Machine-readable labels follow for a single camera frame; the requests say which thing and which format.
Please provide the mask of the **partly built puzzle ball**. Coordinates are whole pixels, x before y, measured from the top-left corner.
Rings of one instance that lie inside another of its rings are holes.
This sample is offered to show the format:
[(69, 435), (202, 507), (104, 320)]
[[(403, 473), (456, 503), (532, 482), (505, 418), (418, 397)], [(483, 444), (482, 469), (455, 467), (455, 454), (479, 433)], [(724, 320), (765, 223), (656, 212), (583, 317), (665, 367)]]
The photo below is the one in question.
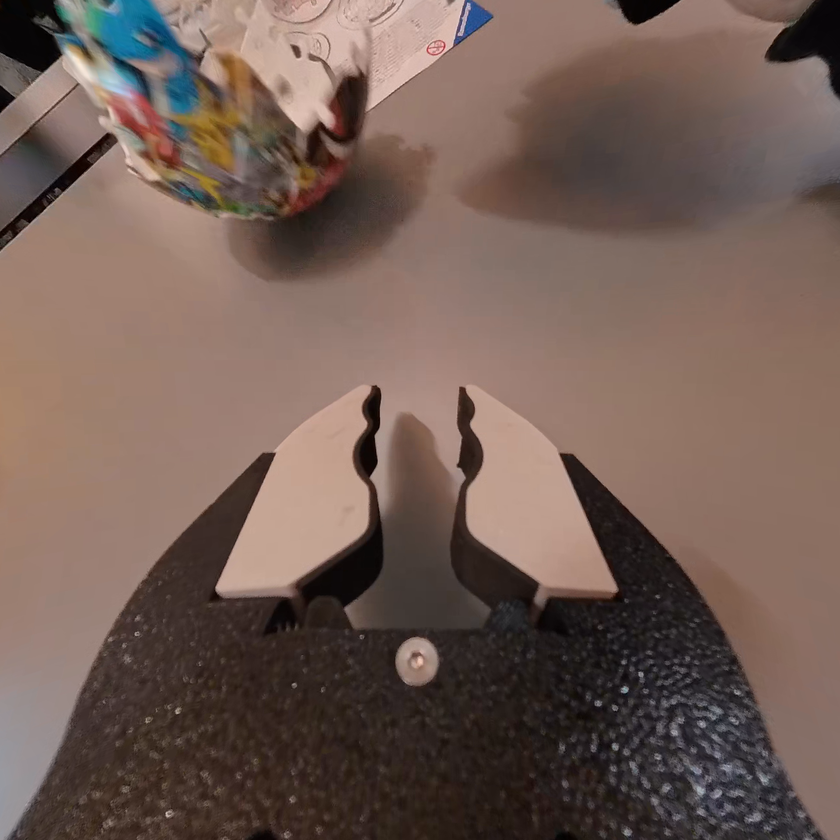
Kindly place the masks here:
[(301, 214), (342, 181), (368, 108), (353, 2), (55, 2), (66, 68), (129, 170), (216, 215)]

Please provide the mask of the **white printed leaflet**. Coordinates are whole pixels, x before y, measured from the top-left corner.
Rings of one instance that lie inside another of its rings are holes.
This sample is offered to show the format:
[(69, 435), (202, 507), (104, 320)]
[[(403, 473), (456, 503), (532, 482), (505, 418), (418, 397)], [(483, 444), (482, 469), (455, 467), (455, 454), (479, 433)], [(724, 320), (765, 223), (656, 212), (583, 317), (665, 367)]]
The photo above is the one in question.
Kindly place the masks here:
[(257, 2), (239, 53), (268, 87), (292, 59), (339, 75), (366, 56), (370, 111), (492, 19), (475, 1)]

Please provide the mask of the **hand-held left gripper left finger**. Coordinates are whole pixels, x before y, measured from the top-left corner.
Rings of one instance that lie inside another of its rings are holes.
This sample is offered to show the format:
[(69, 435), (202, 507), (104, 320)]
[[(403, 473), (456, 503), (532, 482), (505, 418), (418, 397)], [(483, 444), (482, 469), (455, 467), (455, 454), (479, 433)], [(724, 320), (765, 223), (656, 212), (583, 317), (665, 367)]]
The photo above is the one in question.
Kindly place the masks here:
[(382, 392), (359, 385), (310, 416), (274, 450), (215, 585), (223, 599), (279, 597), (347, 606), (383, 566), (371, 480)]

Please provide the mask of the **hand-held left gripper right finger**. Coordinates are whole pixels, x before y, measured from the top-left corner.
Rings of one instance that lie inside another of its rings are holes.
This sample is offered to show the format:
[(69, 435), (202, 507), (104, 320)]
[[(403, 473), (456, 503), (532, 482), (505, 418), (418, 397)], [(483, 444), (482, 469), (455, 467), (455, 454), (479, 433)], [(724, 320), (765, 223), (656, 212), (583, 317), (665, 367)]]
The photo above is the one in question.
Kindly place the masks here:
[(612, 602), (618, 583), (558, 448), (476, 385), (458, 389), (455, 577), (494, 610), (517, 602), (535, 623), (554, 600)]

